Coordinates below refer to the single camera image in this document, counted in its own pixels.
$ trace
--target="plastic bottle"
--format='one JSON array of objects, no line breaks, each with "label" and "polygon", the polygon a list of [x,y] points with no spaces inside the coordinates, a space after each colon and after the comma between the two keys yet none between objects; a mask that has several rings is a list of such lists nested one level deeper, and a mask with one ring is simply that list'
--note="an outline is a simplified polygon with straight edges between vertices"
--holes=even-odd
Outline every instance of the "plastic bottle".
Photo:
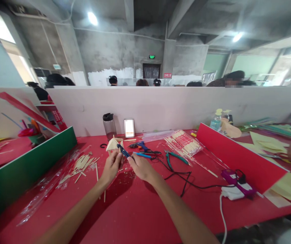
[{"label": "plastic bottle", "polygon": [[116,126],[114,122],[114,114],[108,113],[103,115],[102,117],[103,122],[104,122],[104,127],[105,127],[105,132],[108,141],[112,139],[112,136],[116,136]]},{"label": "plastic bottle", "polygon": [[222,115],[222,109],[219,108],[216,110],[215,116],[211,120],[210,127],[213,130],[218,131],[220,129],[220,127],[221,127],[221,115]]}]

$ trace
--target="pen holder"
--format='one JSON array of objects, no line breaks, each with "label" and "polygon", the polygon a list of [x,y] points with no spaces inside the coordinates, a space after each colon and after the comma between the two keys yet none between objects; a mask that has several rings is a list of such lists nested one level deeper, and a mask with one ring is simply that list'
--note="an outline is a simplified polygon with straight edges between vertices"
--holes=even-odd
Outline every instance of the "pen holder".
[{"label": "pen holder", "polygon": [[29,136],[28,137],[30,139],[30,141],[36,145],[39,145],[39,144],[42,144],[46,139],[44,137],[43,134],[37,134],[37,135],[34,135],[34,136]]}]

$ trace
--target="fluorescent light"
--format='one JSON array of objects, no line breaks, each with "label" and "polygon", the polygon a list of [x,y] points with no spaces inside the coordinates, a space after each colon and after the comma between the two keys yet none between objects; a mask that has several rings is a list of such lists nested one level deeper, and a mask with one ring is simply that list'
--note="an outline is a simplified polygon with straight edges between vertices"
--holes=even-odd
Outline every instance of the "fluorescent light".
[{"label": "fluorescent light", "polygon": [[237,42],[240,40],[240,38],[243,36],[243,33],[242,32],[239,32],[233,39],[232,41],[233,42]]},{"label": "fluorescent light", "polygon": [[98,25],[98,20],[97,20],[97,17],[95,16],[94,13],[88,12],[88,18],[89,18],[91,24]]}]

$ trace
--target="green-handled pliers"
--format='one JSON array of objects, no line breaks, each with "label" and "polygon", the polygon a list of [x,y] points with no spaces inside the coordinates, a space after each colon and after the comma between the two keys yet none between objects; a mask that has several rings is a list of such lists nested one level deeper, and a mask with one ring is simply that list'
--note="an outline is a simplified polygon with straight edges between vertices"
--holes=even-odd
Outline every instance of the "green-handled pliers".
[{"label": "green-handled pliers", "polygon": [[170,163],[170,160],[169,160],[169,154],[172,155],[172,156],[174,156],[174,157],[176,157],[176,158],[178,158],[178,159],[180,159],[184,164],[189,165],[189,163],[188,163],[184,158],[182,158],[181,156],[179,156],[179,155],[177,155],[177,154],[174,154],[173,152],[169,152],[169,151],[167,151],[167,150],[164,150],[164,151],[165,151],[165,153],[166,153],[168,166],[169,166],[169,168],[171,169],[171,171],[173,171],[173,169],[172,169],[172,166],[171,166],[171,163]]}]

